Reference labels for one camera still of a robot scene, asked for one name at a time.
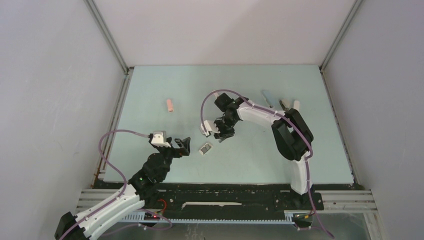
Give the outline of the staple box tray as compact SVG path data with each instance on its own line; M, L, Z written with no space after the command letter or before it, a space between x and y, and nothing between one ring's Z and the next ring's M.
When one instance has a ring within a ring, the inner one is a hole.
M213 145L209 142L206 142L204 145L202 145L198 152L203 156L205 155L207 152L209 152L212 149Z

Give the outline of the white stapler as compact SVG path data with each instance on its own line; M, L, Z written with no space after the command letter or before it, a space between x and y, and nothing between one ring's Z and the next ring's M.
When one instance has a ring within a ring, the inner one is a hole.
M297 111L300 110L300 102L298 100L293 101L293 108Z

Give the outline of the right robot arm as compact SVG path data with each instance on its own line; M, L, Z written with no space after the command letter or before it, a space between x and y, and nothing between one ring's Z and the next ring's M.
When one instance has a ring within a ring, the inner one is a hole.
M209 124L207 130L219 142L233 137L234 126L240 121L271 129L278 152L290 161L291 204L297 209L308 206L311 202L308 190L313 184L308 177L306 157L311 153L314 136L299 111L295 108L277 111L247 98L230 98L226 93L220 94L214 104L223 115Z

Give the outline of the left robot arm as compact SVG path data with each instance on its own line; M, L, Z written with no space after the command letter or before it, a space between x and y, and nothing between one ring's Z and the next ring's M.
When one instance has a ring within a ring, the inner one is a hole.
M125 181L119 190L95 206L78 214L64 214L59 220L54 238L97 240L130 213L156 206L157 185L166 179L173 159L190 155L190 137L175 139L178 147L173 147L171 140L169 137L159 141L157 132L150 134L149 143L157 151L147 158L142 168Z

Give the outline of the blue stapler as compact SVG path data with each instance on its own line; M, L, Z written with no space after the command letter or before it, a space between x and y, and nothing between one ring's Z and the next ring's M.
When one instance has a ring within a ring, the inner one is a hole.
M274 109L275 108L275 100L272 96L272 94L268 91L268 90L262 90L261 94L266 102L266 105L268 108L270 109Z

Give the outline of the beige stapler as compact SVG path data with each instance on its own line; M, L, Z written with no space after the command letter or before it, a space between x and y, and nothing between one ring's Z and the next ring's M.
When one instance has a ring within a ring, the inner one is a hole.
M288 111L291 108L290 102L284 98L279 99L278 102L283 111Z

